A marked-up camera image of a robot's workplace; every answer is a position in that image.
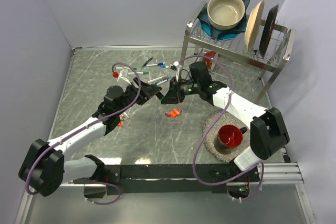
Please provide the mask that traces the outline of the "black green highlighter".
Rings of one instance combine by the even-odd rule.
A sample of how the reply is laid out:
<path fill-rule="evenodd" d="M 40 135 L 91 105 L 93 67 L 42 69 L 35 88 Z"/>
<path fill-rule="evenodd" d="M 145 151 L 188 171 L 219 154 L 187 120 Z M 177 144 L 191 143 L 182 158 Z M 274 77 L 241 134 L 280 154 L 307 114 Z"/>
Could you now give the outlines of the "black green highlighter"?
<path fill-rule="evenodd" d="M 164 98 L 164 95 L 163 95 L 161 92 L 158 92 L 158 93 L 156 94 L 156 97 L 157 97 L 160 101 L 162 101 L 162 99 Z"/>

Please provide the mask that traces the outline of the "orange highlighter cap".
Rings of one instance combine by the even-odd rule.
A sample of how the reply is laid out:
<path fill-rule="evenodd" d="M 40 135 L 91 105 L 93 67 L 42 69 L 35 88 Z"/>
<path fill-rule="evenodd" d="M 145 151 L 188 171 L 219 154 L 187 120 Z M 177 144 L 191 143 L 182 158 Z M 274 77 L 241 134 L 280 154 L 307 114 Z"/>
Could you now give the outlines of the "orange highlighter cap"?
<path fill-rule="evenodd" d="M 174 112 L 174 111 L 172 111 L 171 113 L 170 113 L 170 115 L 171 115 L 171 117 L 176 117 L 177 116 L 177 114 Z"/>

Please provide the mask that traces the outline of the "green capped marker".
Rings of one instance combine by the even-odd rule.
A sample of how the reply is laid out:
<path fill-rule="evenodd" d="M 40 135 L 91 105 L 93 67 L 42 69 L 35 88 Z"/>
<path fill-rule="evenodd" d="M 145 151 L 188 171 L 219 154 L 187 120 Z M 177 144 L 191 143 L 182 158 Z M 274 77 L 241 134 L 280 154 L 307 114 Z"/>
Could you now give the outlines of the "green capped marker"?
<path fill-rule="evenodd" d="M 122 70 L 122 69 L 128 69 L 128 70 L 134 69 L 134 70 L 137 70 L 137 68 L 130 68 L 130 67 L 115 67 L 115 70 Z"/>
<path fill-rule="evenodd" d="M 142 75 L 142 74 L 150 74 L 149 71 L 140 71 L 140 72 L 128 72 L 128 76 L 135 76 L 135 74 L 139 74 L 139 75 Z"/>

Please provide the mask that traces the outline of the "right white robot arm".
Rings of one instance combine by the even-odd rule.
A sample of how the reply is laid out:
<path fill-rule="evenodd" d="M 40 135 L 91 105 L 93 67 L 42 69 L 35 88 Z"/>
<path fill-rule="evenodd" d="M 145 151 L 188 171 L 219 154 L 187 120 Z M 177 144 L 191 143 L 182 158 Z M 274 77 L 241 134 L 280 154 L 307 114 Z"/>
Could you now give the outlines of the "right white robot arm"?
<path fill-rule="evenodd" d="M 248 175 L 248 169 L 262 160 L 267 160 L 290 141 L 281 112 L 276 108 L 264 108 L 256 105 L 219 81 L 214 81 L 206 63 L 194 62 L 189 66 L 191 78 L 180 79 L 177 74 L 170 80 L 167 94 L 162 104 L 178 104 L 185 96 L 197 94 L 209 104 L 226 110 L 250 130 L 250 145 L 234 158 L 230 170 L 231 178 L 242 181 Z"/>

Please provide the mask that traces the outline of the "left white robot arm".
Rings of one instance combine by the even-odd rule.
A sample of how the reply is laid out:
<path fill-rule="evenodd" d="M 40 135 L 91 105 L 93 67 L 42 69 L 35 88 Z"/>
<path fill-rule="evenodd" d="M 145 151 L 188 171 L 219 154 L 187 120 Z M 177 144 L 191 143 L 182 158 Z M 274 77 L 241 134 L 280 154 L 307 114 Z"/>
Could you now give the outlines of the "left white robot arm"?
<path fill-rule="evenodd" d="M 93 155 L 72 160 L 74 153 L 114 130 L 120 115 L 134 104 L 143 105 L 152 97 L 163 97 L 159 86 L 137 78 L 126 89 L 111 86 L 97 111 L 83 124 L 49 141 L 34 141 L 18 172 L 21 180 L 36 193 L 46 197 L 71 180 L 87 178 L 93 183 L 105 182 L 104 162 Z"/>

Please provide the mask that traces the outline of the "dark blue pen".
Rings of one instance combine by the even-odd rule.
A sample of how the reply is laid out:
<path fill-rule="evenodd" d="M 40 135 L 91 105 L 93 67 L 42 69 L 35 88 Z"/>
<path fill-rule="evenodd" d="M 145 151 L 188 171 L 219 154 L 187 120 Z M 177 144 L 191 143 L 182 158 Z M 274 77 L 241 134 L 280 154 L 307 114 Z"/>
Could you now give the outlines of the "dark blue pen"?
<path fill-rule="evenodd" d="M 162 79 L 162 80 L 159 80 L 159 81 L 155 82 L 154 85 L 155 85 L 155 86 L 160 86 L 160 85 L 162 85 L 163 83 L 168 82 L 170 79 L 171 79 L 171 77 L 166 77 L 166 78 L 164 78 L 164 79 Z"/>

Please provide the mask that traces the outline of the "blue capped white marker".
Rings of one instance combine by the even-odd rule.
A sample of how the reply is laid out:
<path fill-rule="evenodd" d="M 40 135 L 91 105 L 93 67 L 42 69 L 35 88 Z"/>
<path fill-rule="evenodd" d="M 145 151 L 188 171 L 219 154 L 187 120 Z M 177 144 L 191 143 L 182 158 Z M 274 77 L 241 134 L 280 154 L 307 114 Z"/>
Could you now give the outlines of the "blue capped white marker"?
<path fill-rule="evenodd" d="M 158 63 L 157 65 L 158 65 L 159 67 L 161 67 L 161 68 L 165 68 L 165 69 L 170 69 L 170 68 L 171 68 L 171 66 L 165 65 L 163 62 L 160 62 L 160 63 Z"/>

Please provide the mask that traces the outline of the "small red bowl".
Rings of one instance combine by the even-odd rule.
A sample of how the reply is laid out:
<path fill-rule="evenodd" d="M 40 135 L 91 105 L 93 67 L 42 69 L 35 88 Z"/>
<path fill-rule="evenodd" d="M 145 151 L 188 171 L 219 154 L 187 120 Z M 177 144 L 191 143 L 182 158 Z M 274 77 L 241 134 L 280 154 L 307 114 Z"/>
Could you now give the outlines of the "small red bowl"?
<path fill-rule="evenodd" d="M 205 58 L 203 58 L 203 62 L 207 65 L 209 70 L 213 70 L 215 64 L 213 63 L 213 59 L 216 58 L 217 53 L 215 51 L 208 51 L 204 54 Z"/>

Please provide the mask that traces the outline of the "speckled grey plate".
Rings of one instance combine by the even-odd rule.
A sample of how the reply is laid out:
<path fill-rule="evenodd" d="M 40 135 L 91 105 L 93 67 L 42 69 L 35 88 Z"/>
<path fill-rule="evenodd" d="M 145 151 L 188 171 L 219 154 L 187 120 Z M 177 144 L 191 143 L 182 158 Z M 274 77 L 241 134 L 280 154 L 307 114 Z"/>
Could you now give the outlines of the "speckled grey plate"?
<path fill-rule="evenodd" d="M 241 120 L 226 112 L 207 134 L 203 142 L 203 146 L 219 162 L 229 163 L 236 156 L 242 153 L 247 147 L 250 146 L 250 130 L 247 130 L 247 132 L 243 134 L 243 141 L 238 147 L 225 149 L 224 153 L 222 154 L 215 149 L 214 139 L 219 129 L 224 125 L 233 125 L 238 127 L 239 129 L 241 129 L 242 127 L 247 127 Z"/>

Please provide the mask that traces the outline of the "teal star shaped plate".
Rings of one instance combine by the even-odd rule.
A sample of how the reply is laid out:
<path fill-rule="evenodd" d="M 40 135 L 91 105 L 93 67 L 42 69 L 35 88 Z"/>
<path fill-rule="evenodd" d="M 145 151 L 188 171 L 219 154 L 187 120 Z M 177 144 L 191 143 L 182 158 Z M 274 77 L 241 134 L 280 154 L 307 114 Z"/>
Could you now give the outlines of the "teal star shaped plate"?
<path fill-rule="evenodd" d="M 243 0 L 245 7 L 249 6 L 250 0 Z M 201 29 L 202 31 L 211 39 L 218 40 L 218 41 L 226 41 L 226 40 L 232 40 L 235 37 L 237 37 L 239 34 L 244 33 L 247 26 L 248 21 L 248 15 L 246 14 L 243 19 L 239 22 L 237 26 L 235 26 L 232 29 L 229 30 L 218 30 L 215 27 L 213 27 L 208 19 L 207 15 L 207 6 L 203 7 L 201 12 L 197 16 L 199 22 L 201 23 Z"/>

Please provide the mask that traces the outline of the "red black mug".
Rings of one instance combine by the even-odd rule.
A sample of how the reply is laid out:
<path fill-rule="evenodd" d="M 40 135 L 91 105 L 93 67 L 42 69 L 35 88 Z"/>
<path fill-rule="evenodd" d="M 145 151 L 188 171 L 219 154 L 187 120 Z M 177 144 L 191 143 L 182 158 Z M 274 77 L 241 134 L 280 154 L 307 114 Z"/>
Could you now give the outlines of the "red black mug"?
<path fill-rule="evenodd" d="M 214 138 L 214 147 L 221 153 L 225 154 L 227 150 L 237 148 L 243 142 L 243 135 L 247 132 L 247 127 L 238 128 L 234 125 L 224 125 L 222 126 L 215 138 Z"/>

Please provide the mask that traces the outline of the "black base bar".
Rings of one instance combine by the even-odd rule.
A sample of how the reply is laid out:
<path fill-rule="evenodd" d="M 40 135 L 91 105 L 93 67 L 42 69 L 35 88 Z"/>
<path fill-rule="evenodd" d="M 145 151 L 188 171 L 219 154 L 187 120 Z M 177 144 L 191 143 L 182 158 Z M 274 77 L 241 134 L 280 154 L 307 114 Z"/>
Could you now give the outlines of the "black base bar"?
<path fill-rule="evenodd" d="M 199 178 L 208 183 L 217 183 L 238 175 L 241 171 L 231 164 L 196 164 Z M 175 193 L 210 191 L 227 193 L 226 185 L 205 186 L 199 183 L 192 170 L 192 164 L 154 165 L 105 165 L 99 182 L 117 185 L 124 194 L 135 193 Z M 259 182 L 257 168 L 236 178 L 233 182 Z M 106 185 L 94 186 L 91 180 L 76 179 L 75 185 L 84 184 L 86 198 L 96 200 L 104 196 L 118 195 L 118 190 Z"/>

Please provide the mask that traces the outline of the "beige ceramic bowl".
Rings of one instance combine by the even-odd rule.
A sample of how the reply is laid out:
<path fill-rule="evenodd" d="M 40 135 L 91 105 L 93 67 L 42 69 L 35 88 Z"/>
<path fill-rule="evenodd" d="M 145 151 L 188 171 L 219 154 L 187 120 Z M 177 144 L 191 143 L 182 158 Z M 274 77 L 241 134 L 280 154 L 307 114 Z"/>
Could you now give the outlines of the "beige ceramic bowl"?
<path fill-rule="evenodd" d="M 210 0 L 207 15 L 210 24 L 218 30 L 229 30 L 239 24 L 245 15 L 243 0 Z"/>

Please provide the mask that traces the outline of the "beige plate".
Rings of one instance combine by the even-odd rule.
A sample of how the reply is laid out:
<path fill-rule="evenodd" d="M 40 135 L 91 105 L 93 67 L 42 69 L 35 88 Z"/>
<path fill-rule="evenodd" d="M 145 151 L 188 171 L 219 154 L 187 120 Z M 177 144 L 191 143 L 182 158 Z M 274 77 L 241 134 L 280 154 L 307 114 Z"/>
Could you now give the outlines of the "beige plate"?
<path fill-rule="evenodd" d="M 265 7 L 265 1 L 260 1 L 251 11 L 247 22 L 244 42 L 247 51 L 251 52 L 258 36 L 259 26 L 261 24 L 262 14 Z"/>

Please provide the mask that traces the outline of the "steel dish rack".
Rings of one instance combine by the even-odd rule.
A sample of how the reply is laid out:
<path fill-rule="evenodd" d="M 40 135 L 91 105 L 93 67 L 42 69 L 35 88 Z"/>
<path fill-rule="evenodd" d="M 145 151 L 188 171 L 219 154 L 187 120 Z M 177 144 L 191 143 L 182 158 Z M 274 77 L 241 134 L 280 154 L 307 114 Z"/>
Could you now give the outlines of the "steel dish rack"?
<path fill-rule="evenodd" d="M 268 99 L 267 91 L 290 59 L 297 35 L 296 30 L 276 24 L 269 44 L 273 54 L 263 59 L 259 52 L 247 50 L 243 34 L 227 41 L 208 37 L 202 31 L 198 19 L 198 15 L 205 7 L 207 3 L 202 1 L 187 22 L 181 59 L 187 57 L 189 44 L 195 46 L 194 55 L 197 61 L 200 55 L 214 51 L 218 53 L 216 59 L 229 71 L 236 91 L 248 94 L 248 99 L 253 103 Z"/>

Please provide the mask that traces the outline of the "black plate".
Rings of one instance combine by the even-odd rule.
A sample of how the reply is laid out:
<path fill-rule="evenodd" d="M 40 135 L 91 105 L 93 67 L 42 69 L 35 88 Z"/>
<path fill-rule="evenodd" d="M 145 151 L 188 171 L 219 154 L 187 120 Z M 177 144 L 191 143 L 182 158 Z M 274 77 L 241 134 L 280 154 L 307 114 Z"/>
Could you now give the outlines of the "black plate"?
<path fill-rule="evenodd" d="M 277 4 L 276 6 L 272 7 L 268 12 L 265 25 L 264 25 L 264 29 L 263 29 L 261 39 L 260 39 L 259 49 L 258 49 L 259 54 L 261 55 L 262 58 L 264 58 L 266 55 L 266 51 L 267 51 L 267 48 L 268 48 L 268 45 L 271 39 L 272 31 L 275 27 L 278 10 L 279 10 L 279 5 Z"/>

